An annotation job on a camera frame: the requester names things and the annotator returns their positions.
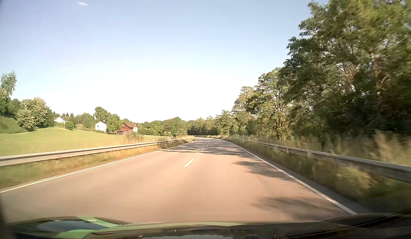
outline hill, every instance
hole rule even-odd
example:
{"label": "hill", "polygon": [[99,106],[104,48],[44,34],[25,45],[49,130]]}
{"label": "hill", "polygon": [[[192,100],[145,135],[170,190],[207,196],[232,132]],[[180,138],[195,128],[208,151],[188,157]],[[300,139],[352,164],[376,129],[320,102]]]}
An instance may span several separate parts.
{"label": "hill", "polygon": [[[144,135],[142,142],[166,140],[167,137]],[[122,145],[126,137],[64,128],[41,128],[26,133],[0,133],[0,156],[31,154],[76,148]]]}

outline road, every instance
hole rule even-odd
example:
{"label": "road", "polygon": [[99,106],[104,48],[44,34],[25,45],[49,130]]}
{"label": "road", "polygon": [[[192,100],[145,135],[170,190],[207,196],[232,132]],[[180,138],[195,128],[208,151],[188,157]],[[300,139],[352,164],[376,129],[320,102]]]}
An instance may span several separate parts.
{"label": "road", "polygon": [[7,222],[307,221],[350,215],[229,142],[196,141],[0,193]]}

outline house roof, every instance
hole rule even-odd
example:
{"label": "house roof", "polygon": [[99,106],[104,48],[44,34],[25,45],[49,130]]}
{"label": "house roof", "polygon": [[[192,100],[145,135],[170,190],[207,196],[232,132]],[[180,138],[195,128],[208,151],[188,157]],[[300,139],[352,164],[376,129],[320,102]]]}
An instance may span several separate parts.
{"label": "house roof", "polygon": [[136,123],[124,123],[124,124],[126,124],[129,128],[137,128]]}

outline metal guardrail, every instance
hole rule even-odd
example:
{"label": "metal guardrail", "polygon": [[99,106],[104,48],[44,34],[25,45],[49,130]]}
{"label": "metal guardrail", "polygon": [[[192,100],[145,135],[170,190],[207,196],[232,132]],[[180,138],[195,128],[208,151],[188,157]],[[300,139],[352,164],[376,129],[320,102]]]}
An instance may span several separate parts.
{"label": "metal guardrail", "polygon": [[231,138],[241,141],[247,141],[250,143],[261,144],[268,148],[276,148],[277,150],[287,152],[290,154],[296,154],[301,156],[306,156],[309,158],[313,158],[316,160],[325,160],[325,161],[336,161],[342,164],[346,164],[349,166],[356,166],[362,171],[366,171],[368,173],[378,174],[387,178],[399,180],[402,182],[407,182],[411,184],[411,167],[398,165],[394,163],[388,162],[381,162],[375,160],[367,160],[362,158],[356,158],[352,156],[346,155],[339,155],[339,154],[330,154],[320,151],[302,149],[302,148],[294,148],[289,146],[283,145],[276,145],[270,143],[263,143],[263,142],[256,142],[247,139],[238,139],[238,138]]}
{"label": "metal guardrail", "polygon": [[140,148],[140,147],[146,147],[146,146],[152,146],[152,145],[168,144],[168,143],[174,143],[174,142],[179,142],[182,140],[190,140],[190,139],[195,139],[195,138],[193,137],[189,139],[176,139],[176,140],[168,140],[168,141],[157,141],[157,142],[137,143],[137,144],[127,144],[127,145],[113,145],[113,146],[104,146],[104,147],[96,147],[96,148],[80,148],[80,149],[35,153],[35,154],[19,154],[19,155],[10,155],[10,156],[0,156],[0,167],[16,165],[16,164],[21,164],[21,163],[28,163],[28,162],[38,162],[38,161],[43,161],[43,160],[55,160],[55,159],[68,158],[68,157],[87,155],[87,154],[104,153],[104,152],[123,150],[123,149]]}

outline blue sky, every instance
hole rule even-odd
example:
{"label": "blue sky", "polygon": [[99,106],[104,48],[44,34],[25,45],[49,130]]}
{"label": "blue sky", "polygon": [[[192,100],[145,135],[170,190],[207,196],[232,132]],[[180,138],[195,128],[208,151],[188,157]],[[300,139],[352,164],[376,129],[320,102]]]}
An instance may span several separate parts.
{"label": "blue sky", "polygon": [[12,98],[39,96],[57,113],[214,116],[282,66],[309,2],[3,0],[0,75],[15,70]]}

